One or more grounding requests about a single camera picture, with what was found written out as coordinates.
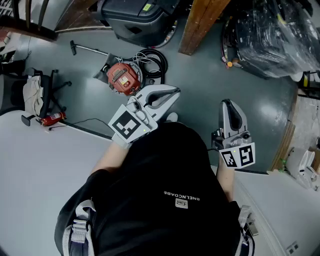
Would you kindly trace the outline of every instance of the vacuum hose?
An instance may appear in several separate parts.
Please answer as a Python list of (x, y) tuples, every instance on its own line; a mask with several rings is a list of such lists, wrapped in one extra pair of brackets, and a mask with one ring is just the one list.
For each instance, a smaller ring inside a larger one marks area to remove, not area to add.
[[(168, 70), (168, 61), (166, 59), (166, 57), (158, 50), (155, 49), (143, 49), (141, 50), (139, 53), (137, 53), (137, 57), (144, 57), (142, 54), (144, 55), (155, 55), (157, 56), (159, 59), (157, 58), (153, 58), (153, 57), (148, 57), (149, 60), (153, 61), (154, 63), (156, 63), (159, 67), (160, 72), (149, 72), (146, 70), (145, 68), (145, 64), (141, 61), (138, 62), (139, 67), (142, 71), (142, 73), (150, 79), (156, 79), (156, 78), (161, 78), (161, 84), (165, 83), (165, 73)], [(134, 58), (126, 58), (123, 59), (124, 62), (133, 62)]]

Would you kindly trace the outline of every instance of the plastic wrap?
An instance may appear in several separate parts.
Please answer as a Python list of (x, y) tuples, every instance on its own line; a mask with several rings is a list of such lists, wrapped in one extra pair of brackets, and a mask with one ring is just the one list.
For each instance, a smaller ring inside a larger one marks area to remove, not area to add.
[(293, 0), (253, 0), (236, 22), (240, 60), (268, 77), (320, 69), (319, 34)]

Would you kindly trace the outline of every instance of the person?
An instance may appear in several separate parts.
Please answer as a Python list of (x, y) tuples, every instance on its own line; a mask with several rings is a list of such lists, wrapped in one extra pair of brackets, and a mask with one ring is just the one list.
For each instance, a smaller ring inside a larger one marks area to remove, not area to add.
[(60, 211), (56, 246), (63, 255), (64, 230), (76, 207), (91, 199), (95, 255), (235, 255), (240, 210), (233, 201), (234, 177), (221, 157), (214, 174), (194, 130), (161, 123), (130, 149), (109, 146)]

